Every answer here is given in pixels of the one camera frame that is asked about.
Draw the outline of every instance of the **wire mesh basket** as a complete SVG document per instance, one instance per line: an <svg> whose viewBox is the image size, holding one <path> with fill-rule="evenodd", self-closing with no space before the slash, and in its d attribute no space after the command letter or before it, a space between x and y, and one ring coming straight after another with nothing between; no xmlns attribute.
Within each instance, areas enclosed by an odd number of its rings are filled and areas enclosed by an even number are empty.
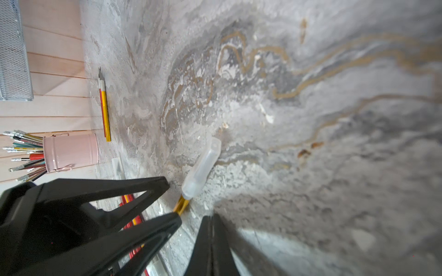
<svg viewBox="0 0 442 276"><path fill-rule="evenodd" d="M0 100L33 99L19 3L0 0Z"/></svg>

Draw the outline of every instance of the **white wooden wall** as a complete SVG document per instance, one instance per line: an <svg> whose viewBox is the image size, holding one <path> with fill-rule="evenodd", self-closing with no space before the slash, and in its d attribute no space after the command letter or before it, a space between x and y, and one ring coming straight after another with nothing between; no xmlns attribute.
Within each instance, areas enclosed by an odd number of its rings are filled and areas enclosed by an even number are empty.
<svg viewBox="0 0 442 276"><path fill-rule="evenodd" d="M79 0L20 0L29 69L34 91L32 102L0 101L0 133L20 129L48 136L52 132L91 130L89 92L84 73ZM11 139L0 135L0 146ZM0 150L0 193L26 174L9 172L21 162ZM56 178L96 178L95 166L46 174L36 181Z"/></svg>

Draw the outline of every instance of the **wooden wall plank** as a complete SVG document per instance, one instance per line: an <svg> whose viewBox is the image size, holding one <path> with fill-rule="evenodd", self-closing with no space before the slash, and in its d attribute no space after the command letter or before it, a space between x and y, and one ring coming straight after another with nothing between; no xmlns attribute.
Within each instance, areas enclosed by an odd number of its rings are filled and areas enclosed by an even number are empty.
<svg viewBox="0 0 442 276"><path fill-rule="evenodd" d="M0 121L0 132L20 128L26 132L90 130L90 117L9 117Z"/></svg>
<svg viewBox="0 0 442 276"><path fill-rule="evenodd" d="M29 71L86 78L84 62L28 53Z"/></svg>
<svg viewBox="0 0 442 276"><path fill-rule="evenodd" d="M84 61L82 40L44 30L23 27L26 51L70 60Z"/></svg>
<svg viewBox="0 0 442 276"><path fill-rule="evenodd" d="M0 117L90 117L88 98L35 95L31 102L0 102Z"/></svg>
<svg viewBox="0 0 442 276"><path fill-rule="evenodd" d="M97 165L76 168L71 171L53 172L45 174L35 181L35 184L40 185L57 178L78 178L78 179L97 179ZM9 188L12 188L20 182L15 180L8 180L0 182L0 194Z"/></svg>
<svg viewBox="0 0 442 276"><path fill-rule="evenodd" d="M86 79L31 73L34 95L89 97Z"/></svg>
<svg viewBox="0 0 442 276"><path fill-rule="evenodd" d="M20 0L22 24L81 39L79 0Z"/></svg>

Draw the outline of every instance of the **clear plastic cap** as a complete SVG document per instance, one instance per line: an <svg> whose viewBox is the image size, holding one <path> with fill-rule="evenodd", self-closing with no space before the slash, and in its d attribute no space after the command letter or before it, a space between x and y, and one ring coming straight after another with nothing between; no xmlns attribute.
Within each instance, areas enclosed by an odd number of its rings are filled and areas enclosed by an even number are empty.
<svg viewBox="0 0 442 276"><path fill-rule="evenodd" d="M181 186L184 199L190 200L200 194L210 170L221 154L221 141L212 137L199 156L196 164L187 173Z"/></svg>

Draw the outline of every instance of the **pink pencil cup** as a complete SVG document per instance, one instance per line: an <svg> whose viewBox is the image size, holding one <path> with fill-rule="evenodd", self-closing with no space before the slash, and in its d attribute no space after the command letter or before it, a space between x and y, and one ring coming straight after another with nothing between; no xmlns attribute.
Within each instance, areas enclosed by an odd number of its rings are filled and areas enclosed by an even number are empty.
<svg viewBox="0 0 442 276"><path fill-rule="evenodd" d="M94 133L44 137L43 151L48 173L98 163L98 144Z"/></svg>

